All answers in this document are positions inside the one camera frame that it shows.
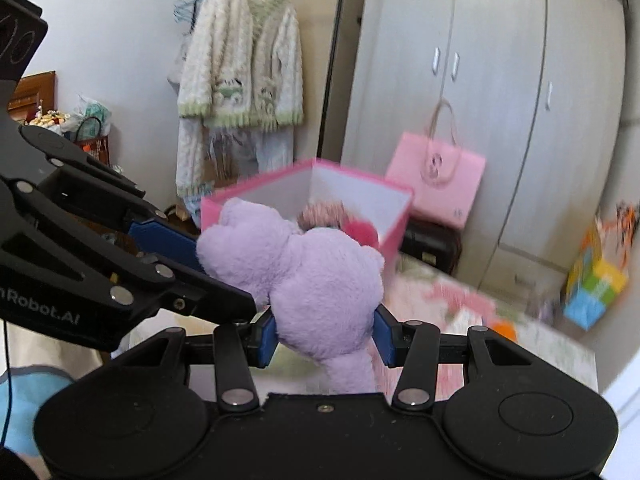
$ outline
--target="white wardrobe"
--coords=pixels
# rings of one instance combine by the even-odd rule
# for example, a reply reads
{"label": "white wardrobe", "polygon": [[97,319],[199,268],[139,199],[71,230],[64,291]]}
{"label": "white wardrobe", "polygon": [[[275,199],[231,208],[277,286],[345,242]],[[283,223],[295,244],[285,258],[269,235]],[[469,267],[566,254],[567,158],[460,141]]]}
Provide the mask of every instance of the white wardrobe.
{"label": "white wardrobe", "polygon": [[384,174],[447,98],[487,159],[457,278],[525,303],[596,212],[624,71],[622,0],[366,0],[342,163]]}

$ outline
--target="pink tote bag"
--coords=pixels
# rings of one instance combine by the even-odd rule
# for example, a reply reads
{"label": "pink tote bag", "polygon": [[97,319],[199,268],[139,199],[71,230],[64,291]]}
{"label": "pink tote bag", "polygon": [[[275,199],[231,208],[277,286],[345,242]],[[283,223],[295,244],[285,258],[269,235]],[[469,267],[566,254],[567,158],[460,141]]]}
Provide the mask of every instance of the pink tote bag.
{"label": "pink tote bag", "polygon": [[[452,143],[434,139],[443,108],[451,112]],[[471,212],[486,160],[462,149],[451,104],[441,99],[426,136],[404,133],[386,179],[415,191],[412,215],[462,229]]]}

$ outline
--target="plush toy leg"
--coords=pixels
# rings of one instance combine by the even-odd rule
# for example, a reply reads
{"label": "plush toy leg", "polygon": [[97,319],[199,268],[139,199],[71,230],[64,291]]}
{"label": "plush toy leg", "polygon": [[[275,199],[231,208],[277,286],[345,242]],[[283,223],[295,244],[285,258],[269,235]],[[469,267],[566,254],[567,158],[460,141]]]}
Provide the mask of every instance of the plush toy leg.
{"label": "plush toy leg", "polygon": [[336,394],[369,394],[376,391],[371,356],[366,349],[322,361]]}

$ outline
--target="black suitcase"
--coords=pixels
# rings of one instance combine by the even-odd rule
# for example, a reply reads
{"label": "black suitcase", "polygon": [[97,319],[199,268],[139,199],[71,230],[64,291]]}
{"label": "black suitcase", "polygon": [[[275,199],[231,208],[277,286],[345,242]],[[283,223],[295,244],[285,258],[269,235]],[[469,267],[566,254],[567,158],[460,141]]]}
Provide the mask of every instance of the black suitcase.
{"label": "black suitcase", "polygon": [[411,218],[400,251],[452,275],[462,254],[460,232]]}

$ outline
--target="purple plush toy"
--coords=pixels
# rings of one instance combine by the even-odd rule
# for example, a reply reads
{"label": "purple plush toy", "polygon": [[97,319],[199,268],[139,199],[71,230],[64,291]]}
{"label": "purple plush toy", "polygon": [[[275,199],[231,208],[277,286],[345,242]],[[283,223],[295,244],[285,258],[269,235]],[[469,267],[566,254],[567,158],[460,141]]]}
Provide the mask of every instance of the purple plush toy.
{"label": "purple plush toy", "polygon": [[375,391],[366,345],[383,295],[379,252],[337,229],[302,234],[275,209],[237,198],[197,250],[209,275],[271,305],[280,342],[322,365],[335,393]]}

